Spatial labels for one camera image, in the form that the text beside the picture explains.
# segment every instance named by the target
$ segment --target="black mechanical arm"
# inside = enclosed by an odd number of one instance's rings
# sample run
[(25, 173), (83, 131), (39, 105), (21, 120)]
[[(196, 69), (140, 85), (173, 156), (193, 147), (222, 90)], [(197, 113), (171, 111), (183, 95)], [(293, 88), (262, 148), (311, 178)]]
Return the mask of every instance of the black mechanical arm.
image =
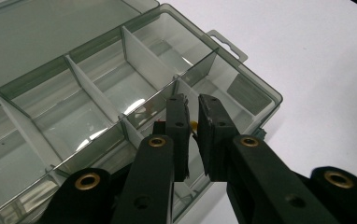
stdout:
[(220, 100), (199, 96), (197, 132), (184, 95), (166, 101), (135, 161), (110, 175), (87, 168), (69, 176), (37, 223), (172, 223), (173, 183), (188, 175), (196, 140), (211, 181), (227, 182), (239, 223), (357, 223), (357, 177), (334, 167), (310, 178), (291, 171), (262, 140), (238, 132)]

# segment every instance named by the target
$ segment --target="open transparent lid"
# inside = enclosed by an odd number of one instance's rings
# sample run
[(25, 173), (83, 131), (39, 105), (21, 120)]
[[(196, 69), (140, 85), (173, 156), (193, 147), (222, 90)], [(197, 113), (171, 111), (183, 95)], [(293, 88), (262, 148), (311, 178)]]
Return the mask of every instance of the open transparent lid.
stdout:
[[(19, 1), (0, 7), (0, 27), (7, 32), (0, 223), (36, 220), (77, 170), (113, 174), (131, 163), (174, 94), (187, 96), (195, 121), (198, 95), (218, 97), (241, 133), (261, 127), (282, 101), (210, 36), (154, 1)], [(190, 178), (175, 183), (175, 220), (209, 186), (192, 139), (189, 169)]]

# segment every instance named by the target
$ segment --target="white tabletop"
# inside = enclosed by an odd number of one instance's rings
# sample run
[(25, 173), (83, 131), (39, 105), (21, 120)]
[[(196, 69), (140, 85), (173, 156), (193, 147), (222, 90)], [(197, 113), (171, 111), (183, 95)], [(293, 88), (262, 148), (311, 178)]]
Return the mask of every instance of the white tabletop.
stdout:
[[(357, 175), (357, 5), (348, 0), (166, 0), (203, 31), (248, 54), (244, 64), (283, 95), (265, 141), (294, 171)], [(180, 223), (235, 223), (224, 185)]]

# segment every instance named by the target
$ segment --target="brass screw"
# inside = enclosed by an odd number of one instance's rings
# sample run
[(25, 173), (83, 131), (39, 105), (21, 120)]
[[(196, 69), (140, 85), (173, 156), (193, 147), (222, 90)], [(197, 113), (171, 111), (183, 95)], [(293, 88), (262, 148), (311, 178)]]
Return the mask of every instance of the brass screw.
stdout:
[(166, 144), (166, 140), (162, 137), (153, 137), (149, 140), (149, 145), (152, 147), (162, 147)]
[(257, 147), (259, 144), (258, 140), (252, 137), (244, 137), (240, 139), (240, 143), (245, 147)]
[[(92, 180), (92, 182), (89, 184), (83, 184), (82, 181), (86, 178), (89, 178), (89, 180)], [(80, 178), (77, 179), (76, 188), (79, 190), (88, 190), (96, 187), (99, 183), (100, 183), (100, 175), (98, 175), (97, 173), (88, 173), (82, 175)]]
[(324, 173), (324, 178), (326, 178), (330, 184), (342, 189), (351, 189), (354, 185), (351, 179), (336, 171), (327, 171)]

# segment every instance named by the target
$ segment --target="plastic handle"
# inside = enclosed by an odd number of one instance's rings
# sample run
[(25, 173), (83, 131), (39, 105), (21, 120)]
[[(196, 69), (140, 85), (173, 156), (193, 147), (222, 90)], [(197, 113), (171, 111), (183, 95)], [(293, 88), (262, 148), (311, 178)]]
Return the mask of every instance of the plastic handle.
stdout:
[(215, 37), (218, 40), (220, 40), (220, 42), (222, 42), (223, 44), (226, 44), (229, 46), (229, 48), (231, 49), (231, 51), (233, 53), (235, 53), (237, 55), (237, 59), (240, 62), (245, 62), (249, 57), (248, 55), (246, 55), (242, 50), (240, 50), (237, 46), (235, 46), (233, 43), (231, 43), (231, 41), (229, 41), (227, 38), (225, 38), (222, 34), (220, 34), (218, 31), (216, 30), (211, 30), (209, 32), (207, 32), (207, 34), (210, 37)]

